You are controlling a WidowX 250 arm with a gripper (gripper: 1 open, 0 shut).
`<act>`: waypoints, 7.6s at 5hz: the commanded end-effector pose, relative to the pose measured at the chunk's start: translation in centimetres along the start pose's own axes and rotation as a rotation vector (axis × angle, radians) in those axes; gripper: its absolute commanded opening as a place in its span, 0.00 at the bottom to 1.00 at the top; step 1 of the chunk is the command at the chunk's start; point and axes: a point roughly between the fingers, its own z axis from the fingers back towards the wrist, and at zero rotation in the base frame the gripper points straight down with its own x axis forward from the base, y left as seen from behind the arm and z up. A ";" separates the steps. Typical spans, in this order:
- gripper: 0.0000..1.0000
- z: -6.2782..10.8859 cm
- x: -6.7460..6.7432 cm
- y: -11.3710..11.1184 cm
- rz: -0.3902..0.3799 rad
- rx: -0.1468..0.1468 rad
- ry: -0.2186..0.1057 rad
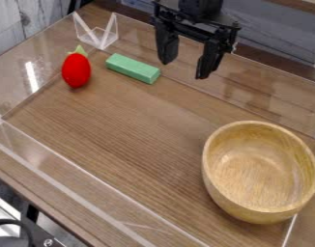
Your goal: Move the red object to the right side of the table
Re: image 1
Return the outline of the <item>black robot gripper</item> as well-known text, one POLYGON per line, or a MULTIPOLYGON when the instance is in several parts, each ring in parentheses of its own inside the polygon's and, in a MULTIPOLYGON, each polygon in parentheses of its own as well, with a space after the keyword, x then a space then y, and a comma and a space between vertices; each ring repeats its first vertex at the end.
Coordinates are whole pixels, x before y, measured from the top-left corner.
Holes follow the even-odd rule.
POLYGON ((179 36, 204 42, 195 78, 208 78, 220 65, 224 52, 235 50, 242 29, 240 23, 223 13, 224 0, 153 0, 153 5, 160 61, 168 65, 177 58, 179 36))

